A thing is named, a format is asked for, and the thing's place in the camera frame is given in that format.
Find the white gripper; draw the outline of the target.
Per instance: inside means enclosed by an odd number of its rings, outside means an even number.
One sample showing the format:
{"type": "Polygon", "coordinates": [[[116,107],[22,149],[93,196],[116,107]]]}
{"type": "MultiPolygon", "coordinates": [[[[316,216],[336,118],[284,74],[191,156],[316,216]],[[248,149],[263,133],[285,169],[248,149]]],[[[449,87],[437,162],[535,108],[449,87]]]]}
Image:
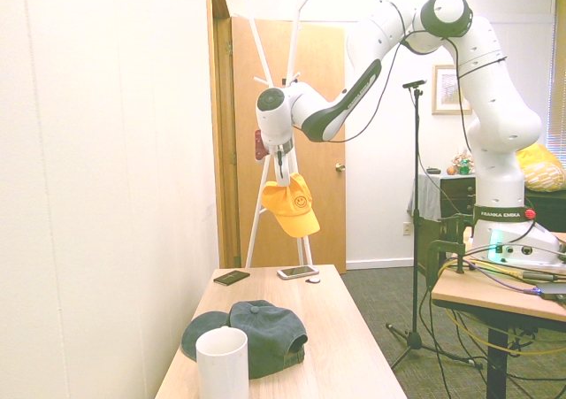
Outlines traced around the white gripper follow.
{"type": "Polygon", "coordinates": [[[292,145],[277,145],[270,148],[270,154],[274,158],[276,181],[280,187],[290,185],[288,155],[292,149],[292,145]]]}

